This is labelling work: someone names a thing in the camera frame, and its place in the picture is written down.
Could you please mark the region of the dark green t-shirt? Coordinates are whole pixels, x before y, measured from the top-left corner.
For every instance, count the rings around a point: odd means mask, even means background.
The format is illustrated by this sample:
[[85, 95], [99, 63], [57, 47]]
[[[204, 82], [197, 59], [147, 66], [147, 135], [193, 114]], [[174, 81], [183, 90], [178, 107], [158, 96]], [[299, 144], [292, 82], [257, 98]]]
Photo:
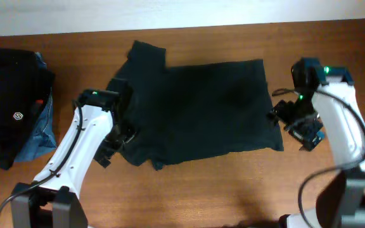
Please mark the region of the dark green t-shirt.
[[284, 149], [268, 119], [272, 101], [261, 59], [167, 66], [166, 50], [135, 41], [116, 72], [132, 88], [125, 120], [136, 131], [121, 147], [132, 165], [155, 170], [226, 155]]

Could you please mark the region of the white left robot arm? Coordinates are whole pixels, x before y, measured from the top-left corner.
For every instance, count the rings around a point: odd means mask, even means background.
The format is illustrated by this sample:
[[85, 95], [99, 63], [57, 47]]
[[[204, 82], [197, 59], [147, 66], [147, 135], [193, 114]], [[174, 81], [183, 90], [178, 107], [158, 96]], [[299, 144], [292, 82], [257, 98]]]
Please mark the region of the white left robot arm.
[[86, 89], [74, 103], [74, 117], [46, 166], [30, 184], [18, 183], [5, 201], [13, 227], [89, 227], [79, 201], [84, 177], [93, 161], [110, 157], [136, 134], [124, 112], [132, 97], [124, 79], [106, 90]]

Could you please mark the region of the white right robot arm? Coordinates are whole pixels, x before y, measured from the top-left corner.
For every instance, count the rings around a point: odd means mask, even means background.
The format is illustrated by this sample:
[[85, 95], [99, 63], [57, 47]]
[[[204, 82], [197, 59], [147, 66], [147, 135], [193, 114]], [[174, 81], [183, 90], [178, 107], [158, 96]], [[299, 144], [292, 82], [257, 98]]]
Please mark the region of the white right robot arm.
[[[291, 67], [293, 89], [277, 89], [296, 101], [281, 100], [267, 115], [282, 122], [302, 149], [312, 151], [324, 138], [334, 166], [307, 176], [298, 189], [298, 214], [283, 215], [278, 227], [365, 227], [365, 123], [356, 100], [355, 81], [343, 66], [324, 66], [317, 58], [301, 58]], [[311, 210], [303, 191], [314, 178], [336, 172]]]

